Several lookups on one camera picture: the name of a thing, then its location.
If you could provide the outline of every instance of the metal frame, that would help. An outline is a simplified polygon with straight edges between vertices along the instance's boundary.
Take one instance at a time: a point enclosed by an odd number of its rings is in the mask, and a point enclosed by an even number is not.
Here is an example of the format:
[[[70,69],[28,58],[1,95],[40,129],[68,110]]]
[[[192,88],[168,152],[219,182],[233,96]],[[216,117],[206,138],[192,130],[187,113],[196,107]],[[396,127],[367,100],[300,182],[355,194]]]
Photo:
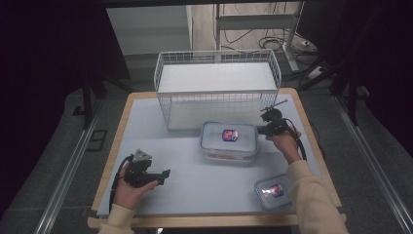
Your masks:
[[[282,50],[287,58],[289,67],[292,72],[299,71],[297,62],[291,54],[290,48],[292,39],[295,35],[295,30],[300,20],[301,11],[304,2],[300,2],[295,9],[294,14],[283,15],[248,15],[248,16],[220,16],[219,4],[216,5],[215,10],[215,49],[221,50],[221,30],[243,30],[243,29],[282,29],[289,28],[288,38],[282,45]]]

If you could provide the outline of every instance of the container lid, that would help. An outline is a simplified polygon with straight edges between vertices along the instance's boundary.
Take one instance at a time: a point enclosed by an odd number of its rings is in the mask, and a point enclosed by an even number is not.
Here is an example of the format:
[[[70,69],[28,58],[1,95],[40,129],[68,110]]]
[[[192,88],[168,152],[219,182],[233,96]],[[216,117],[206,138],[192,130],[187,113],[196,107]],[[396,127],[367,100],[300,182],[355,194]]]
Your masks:
[[[256,153],[258,133],[253,125],[205,122],[201,148]]]
[[[291,184],[286,175],[278,175],[255,183],[255,192],[262,208],[267,211],[291,203],[289,189]]]

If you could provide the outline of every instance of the gray floor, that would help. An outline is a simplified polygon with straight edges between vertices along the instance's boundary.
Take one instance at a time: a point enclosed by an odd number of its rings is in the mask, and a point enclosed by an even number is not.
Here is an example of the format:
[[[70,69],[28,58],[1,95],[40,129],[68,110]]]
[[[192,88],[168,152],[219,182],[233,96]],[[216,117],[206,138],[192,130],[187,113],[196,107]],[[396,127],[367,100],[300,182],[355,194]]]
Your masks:
[[[256,43],[256,38],[248,40],[250,41],[243,42],[244,45]],[[296,88],[301,77],[291,75],[283,54],[277,53],[277,59],[282,68],[282,86]],[[304,62],[310,62],[312,59],[308,57]],[[138,92],[153,91],[152,77],[156,56],[128,56],[126,60],[131,80],[125,83]],[[300,98],[313,124],[339,197],[346,208],[346,225],[350,233],[403,233],[328,91],[330,82],[331,80],[325,80],[310,90],[301,92]],[[100,151],[93,151],[96,149],[95,142],[88,144],[90,150],[83,155],[58,212],[52,233],[96,233],[96,230],[88,227],[87,219],[128,97],[125,91],[110,83],[106,83],[106,87],[109,94],[103,100],[101,113],[94,128],[107,132],[105,142]],[[6,211],[0,222],[0,233],[33,233],[35,230],[61,172],[81,136],[83,117],[73,116],[72,112],[76,106],[82,105],[83,97],[80,91],[67,97],[65,112],[54,137],[26,184]],[[379,163],[411,212],[413,187],[410,178],[413,174],[413,161],[410,155],[371,115],[362,100],[357,103],[357,119],[359,128]],[[296,227],[292,228],[292,232],[298,233]]]

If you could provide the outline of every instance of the aluminum rail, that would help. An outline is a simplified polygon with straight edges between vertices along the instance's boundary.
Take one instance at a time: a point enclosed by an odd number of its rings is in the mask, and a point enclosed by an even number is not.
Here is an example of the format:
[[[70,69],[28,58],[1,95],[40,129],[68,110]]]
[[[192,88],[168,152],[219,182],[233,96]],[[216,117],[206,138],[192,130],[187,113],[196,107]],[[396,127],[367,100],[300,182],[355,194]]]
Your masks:
[[[365,140],[361,130],[359,129],[359,127],[355,127],[353,125],[353,122],[347,115],[347,107],[344,101],[338,97],[333,97],[333,99],[336,102],[340,110],[341,116],[347,128],[349,129],[353,139],[356,141],[357,147],[361,152],[362,157],[367,163],[367,166],[370,169],[377,184],[379,185],[380,190],[382,191],[387,202],[389,203],[395,218],[400,224],[401,229],[404,233],[413,233],[413,220],[409,212],[409,209],[404,204],[398,192],[392,186],[392,183],[390,182],[390,180],[386,176],[386,173],[380,166],[380,163],[374,156],[374,153],[368,145],[367,141]]]
[[[85,130],[83,130],[82,135],[76,145],[76,148],[70,156],[70,159],[67,162],[63,173],[61,174],[61,178],[57,183],[55,191],[52,194],[52,197],[49,200],[49,204],[44,210],[34,233],[40,234],[51,232],[52,227],[55,224],[58,212],[60,211],[63,200],[66,197],[67,191],[70,187],[73,177],[76,174],[79,163],[82,160],[86,146],[89,142],[89,139],[91,138],[92,132],[94,131],[94,126],[99,116],[102,104],[102,99],[98,99],[96,101],[96,104],[94,105],[93,119],[89,126]]]

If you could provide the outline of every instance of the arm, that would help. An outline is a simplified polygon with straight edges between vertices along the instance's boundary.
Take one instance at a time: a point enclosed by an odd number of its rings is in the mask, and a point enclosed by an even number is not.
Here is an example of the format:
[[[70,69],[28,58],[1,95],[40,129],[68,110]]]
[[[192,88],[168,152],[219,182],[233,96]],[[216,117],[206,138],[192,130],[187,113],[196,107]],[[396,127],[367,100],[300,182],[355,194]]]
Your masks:
[[[331,195],[322,180],[313,175],[306,161],[298,154],[295,140],[285,131],[267,136],[288,162],[287,176],[291,181],[291,201],[297,212],[302,233],[348,233]]]
[[[140,188],[134,188],[124,181],[126,167],[121,170],[120,181],[116,188],[115,201],[109,214],[107,223],[99,227],[99,234],[133,234],[131,230],[131,219],[134,208],[139,203],[140,197],[147,191],[152,190],[158,181],[152,181]]]

